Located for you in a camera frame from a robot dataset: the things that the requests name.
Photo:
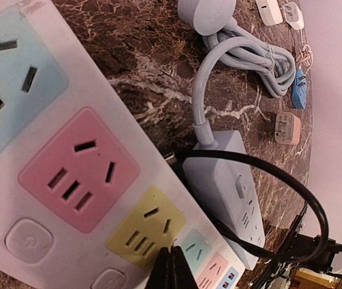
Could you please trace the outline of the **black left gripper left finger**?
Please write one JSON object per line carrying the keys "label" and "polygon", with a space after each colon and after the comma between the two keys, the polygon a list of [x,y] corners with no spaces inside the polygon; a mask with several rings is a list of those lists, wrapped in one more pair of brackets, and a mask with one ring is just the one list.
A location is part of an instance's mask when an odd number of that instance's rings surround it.
{"label": "black left gripper left finger", "polygon": [[162,247],[155,260],[148,279],[148,289],[169,289],[170,285],[170,252]]}

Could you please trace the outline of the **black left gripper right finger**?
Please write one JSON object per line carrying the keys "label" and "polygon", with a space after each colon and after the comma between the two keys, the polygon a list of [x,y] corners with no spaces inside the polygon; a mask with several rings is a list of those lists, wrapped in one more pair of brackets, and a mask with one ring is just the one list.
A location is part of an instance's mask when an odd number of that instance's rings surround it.
{"label": "black left gripper right finger", "polygon": [[197,288],[195,278],[180,246],[171,248],[171,288]]}

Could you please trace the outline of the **pink adapter plug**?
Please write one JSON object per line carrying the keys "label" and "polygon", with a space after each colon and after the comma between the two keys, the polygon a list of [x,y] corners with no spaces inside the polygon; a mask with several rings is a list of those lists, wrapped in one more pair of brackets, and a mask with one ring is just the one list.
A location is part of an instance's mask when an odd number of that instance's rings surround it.
{"label": "pink adapter plug", "polygon": [[301,120],[290,112],[280,112],[275,122],[275,142],[297,145],[300,141]]}

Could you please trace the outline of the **blue cube adapter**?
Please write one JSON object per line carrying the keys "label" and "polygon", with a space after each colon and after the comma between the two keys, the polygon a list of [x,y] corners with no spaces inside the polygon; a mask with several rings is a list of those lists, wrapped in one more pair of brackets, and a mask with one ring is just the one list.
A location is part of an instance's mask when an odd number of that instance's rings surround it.
{"label": "blue cube adapter", "polygon": [[302,69],[296,71],[296,78],[292,85],[291,101],[294,108],[304,110],[307,100],[307,78]]}

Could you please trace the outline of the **white square adapter plug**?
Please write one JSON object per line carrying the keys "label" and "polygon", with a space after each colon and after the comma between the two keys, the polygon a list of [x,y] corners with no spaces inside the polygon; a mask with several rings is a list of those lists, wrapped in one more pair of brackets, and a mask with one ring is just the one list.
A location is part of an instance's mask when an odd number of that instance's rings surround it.
{"label": "white square adapter plug", "polygon": [[256,0],[255,3],[265,26],[283,23],[281,10],[277,0]]}

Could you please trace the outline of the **white usb charger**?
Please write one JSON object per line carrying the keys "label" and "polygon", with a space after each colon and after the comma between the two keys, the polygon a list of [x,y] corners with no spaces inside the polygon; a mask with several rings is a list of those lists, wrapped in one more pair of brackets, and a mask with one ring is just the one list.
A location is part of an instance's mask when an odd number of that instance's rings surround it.
{"label": "white usb charger", "polygon": [[283,5],[284,17],[294,30],[302,30],[305,27],[302,11],[295,2],[288,2]]}

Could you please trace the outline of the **light blue power strip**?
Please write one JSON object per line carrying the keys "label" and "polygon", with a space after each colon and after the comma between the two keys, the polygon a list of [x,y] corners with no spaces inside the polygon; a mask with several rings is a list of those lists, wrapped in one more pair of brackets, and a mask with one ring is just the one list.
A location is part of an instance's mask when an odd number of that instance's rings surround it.
{"label": "light blue power strip", "polygon": [[240,239],[263,247],[265,234],[250,166],[215,158],[187,158],[182,165],[197,203]]}

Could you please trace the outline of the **white long power strip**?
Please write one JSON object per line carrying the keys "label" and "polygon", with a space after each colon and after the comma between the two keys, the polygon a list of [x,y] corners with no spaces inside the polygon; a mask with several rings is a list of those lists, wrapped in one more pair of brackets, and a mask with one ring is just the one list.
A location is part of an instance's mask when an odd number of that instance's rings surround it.
{"label": "white long power strip", "polygon": [[197,288],[244,265],[51,1],[0,1],[0,271],[35,288],[144,288],[180,246]]}

